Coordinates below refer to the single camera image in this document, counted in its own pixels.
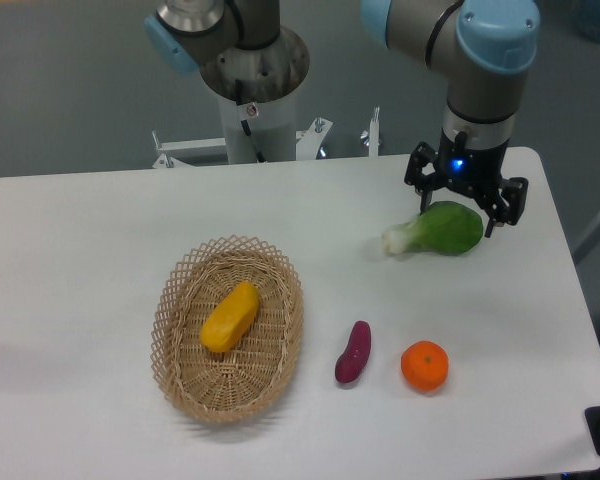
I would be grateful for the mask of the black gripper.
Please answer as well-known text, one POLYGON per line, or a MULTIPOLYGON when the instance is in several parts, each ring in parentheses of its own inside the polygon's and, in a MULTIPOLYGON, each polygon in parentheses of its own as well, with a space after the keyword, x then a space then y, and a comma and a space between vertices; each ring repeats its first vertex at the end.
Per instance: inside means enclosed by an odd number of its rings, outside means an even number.
POLYGON ((524 212, 529 181, 524 177, 505 179, 501 167, 509 141, 497 147, 470 149, 468 143, 459 152, 445 132, 441 133, 438 153, 426 142, 420 142, 409 157, 404 183, 420 196, 420 211, 425 212, 434 191, 448 189, 472 198, 486 210, 488 223, 484 236, 494 229, 516 226, 524 212))

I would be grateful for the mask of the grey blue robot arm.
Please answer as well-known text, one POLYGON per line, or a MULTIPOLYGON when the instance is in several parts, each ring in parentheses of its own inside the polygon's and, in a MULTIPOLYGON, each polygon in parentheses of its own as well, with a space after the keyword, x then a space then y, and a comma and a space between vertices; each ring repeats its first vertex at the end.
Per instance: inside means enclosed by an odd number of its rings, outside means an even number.
MULTIPOLYGON (((427 209, 446 188, 473 199, 490 227, 515 225, 528 182, 501 167, 532 65, 540 14, 532 1, 364 1, 366 31, 449 82, 437 146, 420 143, 405 181, 427 209)), ((295 98, 309 72, 304 41, 276 1, 163 1, 144 22, 170 67, 199 73, 219 102, 233 164, 300 158, 295 98)))

